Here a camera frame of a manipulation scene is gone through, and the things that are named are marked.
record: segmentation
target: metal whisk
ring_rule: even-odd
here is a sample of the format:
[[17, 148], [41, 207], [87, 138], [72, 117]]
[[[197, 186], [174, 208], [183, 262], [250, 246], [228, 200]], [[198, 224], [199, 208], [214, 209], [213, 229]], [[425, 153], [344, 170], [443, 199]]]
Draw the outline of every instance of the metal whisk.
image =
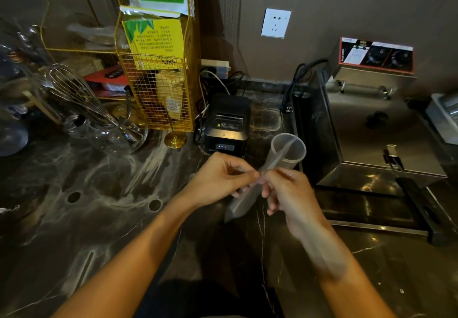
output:
[[72, 68], [62, 64], [54, 64], [46, 72], [46, 78], [51, 82], [51, 90], [55, 95], [83, 107], [94, 121], [103, 125], [117, 126], [129, 142], [137, 142], [142, 139], [141, 133], [120, 124], [116, 118], [107, 112], [88, 83]]

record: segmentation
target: hand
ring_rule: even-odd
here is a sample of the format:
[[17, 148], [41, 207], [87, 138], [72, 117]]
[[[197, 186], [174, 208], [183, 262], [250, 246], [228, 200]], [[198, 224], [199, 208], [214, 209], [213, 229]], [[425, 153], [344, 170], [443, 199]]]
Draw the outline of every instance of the hand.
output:
[[276, 168], [264, 172], [260, 180], [262, 197], [267, 198], [267, 214], [277, 210], [286, 214], [286, 222], [291, 233], [299, 237], [299, 226], [310, 221], [327, 225], [313, 189], [303, 173], [295, 170]]
[[260, 173], [244, 159], [215, 152], [179, 193], [192, 199], [196, 208], [214, 203], [238, 189], [255, 184]]

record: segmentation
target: gold round base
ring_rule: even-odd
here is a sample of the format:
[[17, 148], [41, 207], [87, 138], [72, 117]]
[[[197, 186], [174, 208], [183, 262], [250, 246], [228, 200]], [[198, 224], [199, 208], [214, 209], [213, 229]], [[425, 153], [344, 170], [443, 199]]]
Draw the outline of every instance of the gold round base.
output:
[[169, 132], [165, 136], [164, 144], [172, 149], [183, 147], [188, 141], [188, 136], [184, 132]]

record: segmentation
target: black marble countertop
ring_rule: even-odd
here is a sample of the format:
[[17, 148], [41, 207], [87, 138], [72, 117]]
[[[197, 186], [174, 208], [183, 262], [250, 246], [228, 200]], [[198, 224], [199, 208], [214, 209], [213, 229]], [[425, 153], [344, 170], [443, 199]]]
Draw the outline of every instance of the black marble countertop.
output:
[[[278, 112], [281, 95], [247, 90], [244, 96], [253, 102], [246, 159], [259, 167], [272, 137], [291, 131], [291, 122]], [[20, 155], [0, 160], [0, 317], [49, 317], [208, 158], [191, 136], [185, 147], [172, 150], [163, 145], [165, 135], [151, 131], [139, 152], [117, 158], [50, 131], [35, 136]], [[450, 201], [453, 183], [433, 188], [458, 220], [458, 200]], [[331, 212], [350, 203], [348, 195], [317, 195]], [[229, 201], [201, 208], [185, 221], [136, 317], [332, 317], [284, 215], [268, 217], [260, 198], [246, 216], [224, 224]], [[383, 203], [374, 201], [362, 206]], [[399, 317], [458, 316], [456, 245], [438, 248], [421, 236], [336, 230]]]

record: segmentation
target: plastic cup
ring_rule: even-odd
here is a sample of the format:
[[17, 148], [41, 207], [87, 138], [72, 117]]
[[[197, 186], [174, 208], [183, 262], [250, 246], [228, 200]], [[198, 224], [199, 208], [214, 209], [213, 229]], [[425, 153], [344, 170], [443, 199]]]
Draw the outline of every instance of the plastic cup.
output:
[[291, 133], [279, 133], [277, 136], [272, 138], [266, 161], [268, 161], [273, 155], [277, 154], [278, 151], [282, 150], [283, 146], [291, 141], [293, 137], [296, 138], [296, 141], [291, 145], [283, 161], [277, 165], [277, 167], [292, 170], [299, 161], [302, 161], [306, 157], [307, 148], [298, 136]]

